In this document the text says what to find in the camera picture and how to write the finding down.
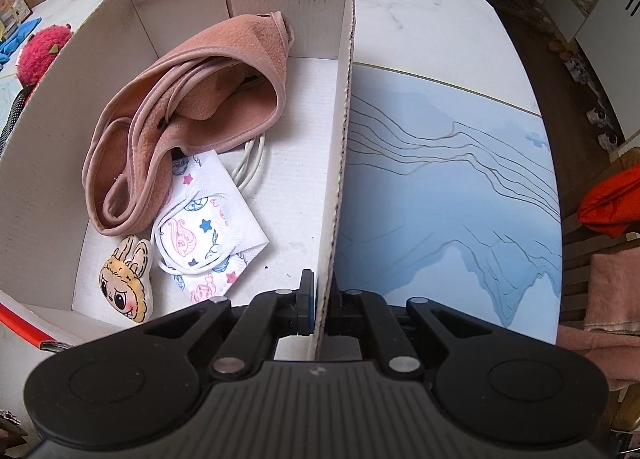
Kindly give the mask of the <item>white wall cabinet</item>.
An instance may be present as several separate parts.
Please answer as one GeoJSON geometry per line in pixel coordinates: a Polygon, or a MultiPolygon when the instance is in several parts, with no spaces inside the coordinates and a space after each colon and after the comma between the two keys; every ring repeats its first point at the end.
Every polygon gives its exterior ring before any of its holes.
{"type": "Polygon", "coordinates": [[[626,140],[639,135],[639,0],[539,0],[597,75],[626,140]]]}

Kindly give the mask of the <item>red garment on chair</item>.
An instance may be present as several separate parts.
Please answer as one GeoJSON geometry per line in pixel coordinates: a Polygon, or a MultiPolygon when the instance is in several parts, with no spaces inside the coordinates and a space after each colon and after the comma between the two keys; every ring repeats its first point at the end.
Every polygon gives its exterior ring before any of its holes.
{"type": "Polygon", "coordinates": [[[639,223],[639,165],[595,185],[580,202],[579,223],[596,233],[620,237],[639,223]]]}

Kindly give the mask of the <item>red white shoe box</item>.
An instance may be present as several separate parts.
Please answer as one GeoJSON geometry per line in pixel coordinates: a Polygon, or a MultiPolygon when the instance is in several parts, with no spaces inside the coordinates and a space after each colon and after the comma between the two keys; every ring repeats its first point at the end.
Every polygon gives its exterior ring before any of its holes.
{"type": "Polygon", "coordinates": [[[1,157],[11,370],[211,297],[331,282],[354,0],[104,0],[1,157]]]}

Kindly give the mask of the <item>red framed picture board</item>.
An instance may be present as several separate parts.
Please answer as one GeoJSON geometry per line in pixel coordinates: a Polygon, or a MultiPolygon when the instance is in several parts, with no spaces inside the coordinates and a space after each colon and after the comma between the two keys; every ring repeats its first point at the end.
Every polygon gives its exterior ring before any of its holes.
{"type": "Polygon", "coordinates": [[[26,0],[0,0],[1,38],[8,38],[30,15],[26,0]]]}

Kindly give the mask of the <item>wooden side chair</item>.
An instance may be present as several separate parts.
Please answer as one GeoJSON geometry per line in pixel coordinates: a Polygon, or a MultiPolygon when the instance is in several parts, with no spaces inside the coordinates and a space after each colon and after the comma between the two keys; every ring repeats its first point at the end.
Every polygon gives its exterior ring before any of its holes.
{"type": "Polygon", "coordinates": [[[582,202],[620,174],[639,177],[639,149],[562,199],[563,275],[558,344],[589,359],[608,381],[594,442],[613,456],[639,452],[639,223],[582,223],[582,202]]]}

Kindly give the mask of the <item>black dotted sock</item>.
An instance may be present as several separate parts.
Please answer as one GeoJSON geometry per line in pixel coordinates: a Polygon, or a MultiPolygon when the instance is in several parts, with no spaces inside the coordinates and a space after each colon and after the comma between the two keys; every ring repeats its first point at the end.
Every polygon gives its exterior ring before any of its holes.
{"type": "Polygon", "coordinates": [[[12,102],[9,116],[6,120],[6,125],[3,127],[0,137],[0,154],[4,153],[9,137],[11,136],[18,119],[20,119],[20,116],[26,106],[26,102],[34,88],[35,86],[33,85],[23,87],[12,102]]]}

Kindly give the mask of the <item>labubu plush keychain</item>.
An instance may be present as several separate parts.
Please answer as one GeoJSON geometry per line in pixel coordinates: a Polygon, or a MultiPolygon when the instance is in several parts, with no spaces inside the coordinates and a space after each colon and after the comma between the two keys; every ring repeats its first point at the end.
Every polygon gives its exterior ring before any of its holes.
{"type": "Polygon", "coordinates": [[[105,300],[133,323],[145,323],[153,312],[152,264],[150,242],[131,235],[119,242],[99,273],[105,300]]]}

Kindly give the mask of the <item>blue rubber glove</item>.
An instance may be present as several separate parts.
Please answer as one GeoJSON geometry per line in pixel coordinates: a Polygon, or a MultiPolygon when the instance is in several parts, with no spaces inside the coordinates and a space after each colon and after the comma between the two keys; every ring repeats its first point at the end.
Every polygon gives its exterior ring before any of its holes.
{"type": "Polygon", "coordinates": [[[17,29],[9,36],[7,40],[1,42],[0,45],[0,67],[9,62],[14,52],[26,41],[34,29],[41,22],[41,18],[28,20],[20,24],[17,29]]]}

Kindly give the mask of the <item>printed face mask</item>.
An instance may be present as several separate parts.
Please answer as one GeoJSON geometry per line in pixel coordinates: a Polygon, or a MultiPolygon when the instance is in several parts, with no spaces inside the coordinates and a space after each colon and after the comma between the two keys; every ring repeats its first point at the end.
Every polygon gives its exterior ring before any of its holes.
{"type": "Polygon", "coordinates": [[[157,266],[193,303],[223,297],[269,240],[218,154],[172,162],[167,201],[151,228],[157,266]]]}

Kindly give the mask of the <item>pink plush ball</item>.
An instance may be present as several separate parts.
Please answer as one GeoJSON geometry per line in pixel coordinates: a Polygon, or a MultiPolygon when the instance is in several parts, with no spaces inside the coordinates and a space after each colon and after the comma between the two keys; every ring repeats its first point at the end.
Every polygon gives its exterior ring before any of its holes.
{"type": "Polygon", "coordinates": [[[72,27],[69,24],[47,26],[32,34],[17,58],[17,80],[24,87],[36,85],[72,35],[72,27]]]}

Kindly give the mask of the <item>pink towel on chair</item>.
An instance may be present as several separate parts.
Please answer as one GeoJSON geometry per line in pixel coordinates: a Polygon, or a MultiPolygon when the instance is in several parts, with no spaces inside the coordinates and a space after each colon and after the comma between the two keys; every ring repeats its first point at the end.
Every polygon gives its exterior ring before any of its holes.
{"type": "Polygon", "coordinates": [[[556,345],[584,356],[611,391],[639,382],[639,249],[591,257],[582,329],[560,326],[556,345]]]}

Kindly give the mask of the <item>pink fleece cloth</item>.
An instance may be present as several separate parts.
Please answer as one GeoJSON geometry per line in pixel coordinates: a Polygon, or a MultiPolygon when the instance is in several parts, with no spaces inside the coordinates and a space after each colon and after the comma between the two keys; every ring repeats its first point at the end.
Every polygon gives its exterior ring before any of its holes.
{"type": "Polygon", "coordinates": [[[145,231],[168,197],[174,150],[232,150],[276,123],[292,26],[280,11],[240,15],[188,38],[103,109],[82,168],[96,231],[145,231]]]}

